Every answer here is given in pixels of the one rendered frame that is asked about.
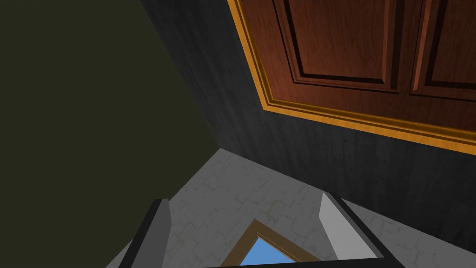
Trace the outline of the wooden framed window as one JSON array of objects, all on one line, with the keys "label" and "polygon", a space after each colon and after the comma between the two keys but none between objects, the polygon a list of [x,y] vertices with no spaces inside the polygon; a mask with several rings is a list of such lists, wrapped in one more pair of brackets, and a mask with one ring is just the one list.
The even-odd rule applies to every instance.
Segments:
[{"label": "wooden framed window", "polygon": [[220,266],[320,261],[311,253],[254,219]]}]

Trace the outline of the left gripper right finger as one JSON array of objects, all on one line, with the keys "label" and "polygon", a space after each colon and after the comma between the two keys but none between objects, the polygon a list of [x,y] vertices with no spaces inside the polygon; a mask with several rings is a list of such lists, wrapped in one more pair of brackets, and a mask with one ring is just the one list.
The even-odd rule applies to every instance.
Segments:
[{"label": "left gripper right finger", "polygon": [[337,259],[394,260],[394,255],[337,194],[322,193],[319,219]]}]

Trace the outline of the brown wooden panelled door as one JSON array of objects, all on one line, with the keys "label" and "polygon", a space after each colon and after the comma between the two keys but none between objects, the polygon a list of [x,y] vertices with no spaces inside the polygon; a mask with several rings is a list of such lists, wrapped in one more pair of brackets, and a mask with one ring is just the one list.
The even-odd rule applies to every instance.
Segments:
[{"label": "brown wooden panelled door", "polygon": [[241,0],[273,99],[476,132],[476,0]]}]

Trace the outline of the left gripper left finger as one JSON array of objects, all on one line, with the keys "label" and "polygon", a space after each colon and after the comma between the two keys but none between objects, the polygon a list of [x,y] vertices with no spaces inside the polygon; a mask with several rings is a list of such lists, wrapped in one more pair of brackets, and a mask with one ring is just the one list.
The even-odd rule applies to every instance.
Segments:
[{"label": "left gripper left finger", "polygon": [[155,199],[118,268],[162,268],[170,230],[168,199]]}]

